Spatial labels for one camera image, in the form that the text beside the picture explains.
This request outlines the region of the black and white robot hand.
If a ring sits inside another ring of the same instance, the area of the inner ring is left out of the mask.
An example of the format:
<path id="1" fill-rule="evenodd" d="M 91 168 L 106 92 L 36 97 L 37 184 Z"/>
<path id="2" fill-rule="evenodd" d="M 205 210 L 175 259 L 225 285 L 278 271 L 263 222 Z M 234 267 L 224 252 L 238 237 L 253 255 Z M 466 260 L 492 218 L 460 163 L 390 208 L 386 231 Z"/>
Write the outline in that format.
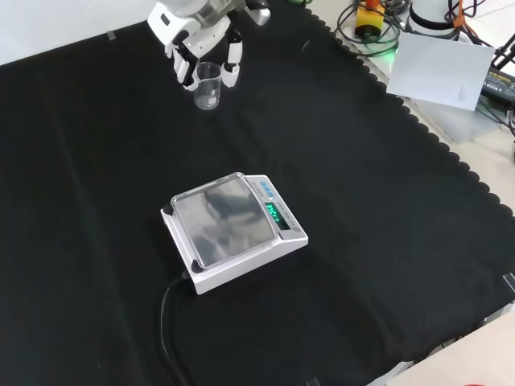
<path id="1" fill-rule="evenodd" d="M 147 22 L 173 60 L 178 82 L 188 91 L 198 87 L 200 59 L 225 41 L 229 50 L 220 66 L 223 84 L 235 86 L 243 52 L 242 37 L 233 20 L 245 8 L 243 1 L 158 1 Z"/>

